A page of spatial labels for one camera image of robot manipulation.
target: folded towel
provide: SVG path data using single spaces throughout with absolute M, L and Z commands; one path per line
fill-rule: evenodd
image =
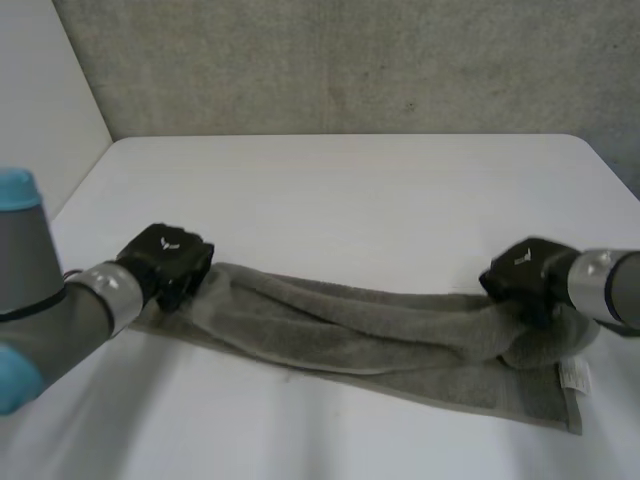
M 482 295 L 405 295 L 214 264 L 197 297 L 133 328 L 426 404 L 581 433 L 557 364 L 599 327 L 568 307 L 551 328 Z

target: gray wall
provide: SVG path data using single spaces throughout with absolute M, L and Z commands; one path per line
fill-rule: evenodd
M 115 139 L 565 132 L 640 194 L 640 0 L 54 0 Z

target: white wall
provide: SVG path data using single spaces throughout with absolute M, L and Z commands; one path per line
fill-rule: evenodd
M 0 166 L 31 169 L 55 216 L 111 145 L 50 0 L 0 0 Z

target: towel fold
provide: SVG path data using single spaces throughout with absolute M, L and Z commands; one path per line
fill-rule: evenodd
M 423 403 L 581 433 L 557 363 L 598 325 L 569 307 L 551 328 L 482 295 L 406 295 L 214 264 L 197 297 L 133 328 Z

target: metal ring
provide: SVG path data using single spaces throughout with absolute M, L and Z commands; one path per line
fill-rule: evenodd
M 587 250 L 571 265 L 567 291 L 579 312 L 606 322 L 620 323 L 607 305 L 607 279 L 626 250 Z
M 108 305 L 113 316 L 113 334 L 135 320 L 144 305 L 142 289 L 135 277 L 115 263 L 101 263 L 74 275 L 70 283 L 80 283 L 90 288 Z

